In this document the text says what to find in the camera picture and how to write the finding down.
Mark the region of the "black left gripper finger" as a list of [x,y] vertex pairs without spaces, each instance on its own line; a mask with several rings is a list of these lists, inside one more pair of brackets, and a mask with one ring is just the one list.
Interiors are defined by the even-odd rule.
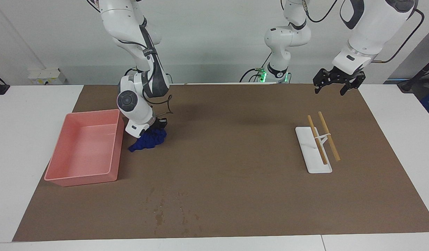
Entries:
[[348,90],[358,89],[363,81],[366,79],[366,75],[363,71],[356,73],[352,76],[344,76],[344,86],[340,90],[340,95],[344,96]]
[[319,94],[323,87],[331,84],[330,73],[325,69],[320,69],[313,78],[313,85],[315,86],[315,94]]

